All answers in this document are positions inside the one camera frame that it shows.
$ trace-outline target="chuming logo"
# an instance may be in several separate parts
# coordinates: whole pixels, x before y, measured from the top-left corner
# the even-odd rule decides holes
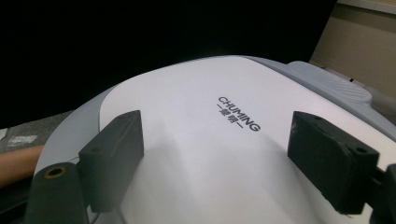
[[[255,123],[248,115],[242,113],[241,109],[232,104],[226,97],[220,97],[219,101],[222,103],[222,105],[218,104],[220,113],[226,117],[228,121],[236,123],[241,128],[244,128],[243,125],[248,126],[249,129],[254,132],[258,132],[261,129],[260,125]]]

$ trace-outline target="black background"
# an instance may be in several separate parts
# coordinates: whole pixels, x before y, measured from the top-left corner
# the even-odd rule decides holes
[[[77,109],[125,79],[237,54],[308,62],[335,0],[0,3],[0,128]]]

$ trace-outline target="white curved surface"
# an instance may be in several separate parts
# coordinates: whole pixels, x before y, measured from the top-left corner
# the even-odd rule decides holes
[[[220,113],[227,98],[254,121]],[[180,63],[130,78],[102,103],[100,129],[142,113],[145,156],[121,207],[128,223],[368,223],[336,213],[287,157],[293,111],[316,114],[396,162],[396,143],[344,109],[241,57]]]

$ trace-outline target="skin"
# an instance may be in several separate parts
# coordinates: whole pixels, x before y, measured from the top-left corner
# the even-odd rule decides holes
[[[0,189],[33,176],[44,145],[0,152]]]

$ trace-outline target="beige wall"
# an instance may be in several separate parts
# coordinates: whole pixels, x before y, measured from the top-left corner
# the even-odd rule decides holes
[[[312,61],[396,98],[396,15],[337,4]]]

